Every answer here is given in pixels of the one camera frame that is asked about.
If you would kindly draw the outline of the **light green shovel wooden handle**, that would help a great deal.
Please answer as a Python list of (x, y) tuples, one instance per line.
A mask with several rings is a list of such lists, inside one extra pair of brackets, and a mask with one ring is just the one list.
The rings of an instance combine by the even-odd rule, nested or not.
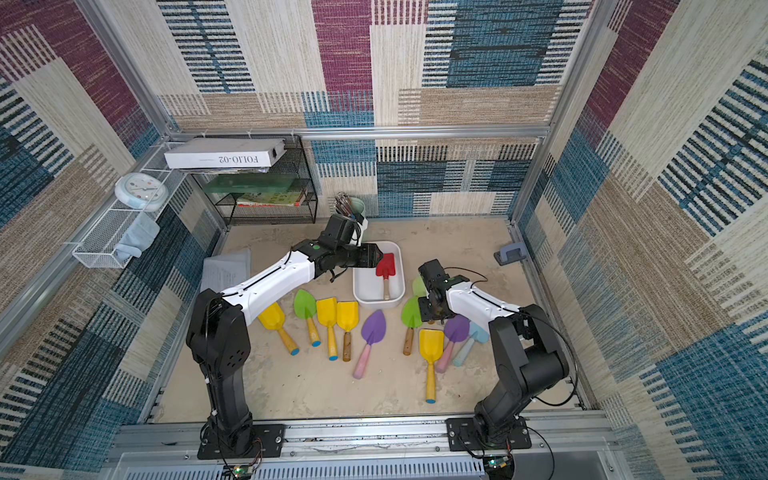
[(427, 296), (427, 289), (420, 275), (416, 276), (412, 281), (412, 292), (415, 297), (423, 298)]

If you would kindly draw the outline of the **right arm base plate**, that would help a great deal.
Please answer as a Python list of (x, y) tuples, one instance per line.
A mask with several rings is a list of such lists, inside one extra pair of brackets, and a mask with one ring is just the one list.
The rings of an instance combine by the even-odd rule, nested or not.
[(449, 417), (445, 427), (451, 451), (479, 454), (532, 447), (529, 428), (522, 417), (501, 426), (487, 426), (479, 417)]

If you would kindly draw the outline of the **light blue shovel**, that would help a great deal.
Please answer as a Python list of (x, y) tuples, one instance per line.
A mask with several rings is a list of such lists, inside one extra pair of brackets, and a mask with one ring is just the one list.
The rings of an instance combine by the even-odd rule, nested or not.
[(453, 357), (452, 363), (456, 367), (461, 367), (466, 361), (472, 347), (476, 344), (485, 344), (489, 341), (489, 333), (478, 324), (471, 322), (469, 336), (464, 342), (458, 353)]

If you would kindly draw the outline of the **red shovel wooden handle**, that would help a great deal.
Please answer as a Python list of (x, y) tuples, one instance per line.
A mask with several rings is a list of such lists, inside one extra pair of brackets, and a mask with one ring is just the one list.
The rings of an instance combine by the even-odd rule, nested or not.
[(376, 267), (376, 275), (382, 279), (383, 299), (390, 299), (390, 278), (396, 275), (396, 261), (393, 253), (386, 253)]

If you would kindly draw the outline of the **white plastic storage box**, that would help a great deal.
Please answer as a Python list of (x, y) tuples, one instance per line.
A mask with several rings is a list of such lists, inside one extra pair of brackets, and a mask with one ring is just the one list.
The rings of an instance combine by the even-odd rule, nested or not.
[(353, 270), (353, 295), (361, 306), (366, 308), (390, 309), (395, 308), (406, 293), (402, 252), (400, 247), (391, 241), (376, 241), (384, 254), (392, 254), (395, 262), (395, 274), (388, 279), (389, 299), (384, 298), (384, 279), (376, 274), (374, 268), (357, 268)]

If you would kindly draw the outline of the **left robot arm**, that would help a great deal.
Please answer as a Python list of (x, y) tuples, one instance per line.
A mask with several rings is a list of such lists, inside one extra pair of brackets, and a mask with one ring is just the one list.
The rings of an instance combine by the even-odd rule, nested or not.
[(334, 214), (315, 239), (292, 246), (273, 265), (221, 292), (195, 299), (186, 344), (203, 374), (210, 414), (201, 428), (200, 460), (245, 458), (257, 452), (257, 433), (245, 398), (243, 366), (251, 352), (248, 326), (292, 290), (336, 268), (373, 268), (383, 258), (362, 240), (368, 219)]

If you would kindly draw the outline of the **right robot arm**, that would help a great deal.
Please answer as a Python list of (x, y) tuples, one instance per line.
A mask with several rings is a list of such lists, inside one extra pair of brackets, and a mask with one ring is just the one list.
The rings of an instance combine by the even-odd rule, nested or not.
[(495, 298), (463, 275), (449, 276), (436, 259), (418, 272), (427, 291), (419, 300), (424, 320), (463, 316), (489, 335), (498, 382), (475, 407), (475, 437), (482, 446), (510, 444), (511, 433), (525, 428), (520, 414), (534, 397), (569, 376), (556, 329), (541, 307)]

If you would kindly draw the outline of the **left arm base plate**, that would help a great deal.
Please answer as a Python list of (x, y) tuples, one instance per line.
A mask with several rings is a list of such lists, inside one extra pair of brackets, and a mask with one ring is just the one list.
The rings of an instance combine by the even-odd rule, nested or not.
[(207, 422), (201, 429), (197, 459), (279, 458), (285, 430), (285, 424), (252, 424), (227, 436)]

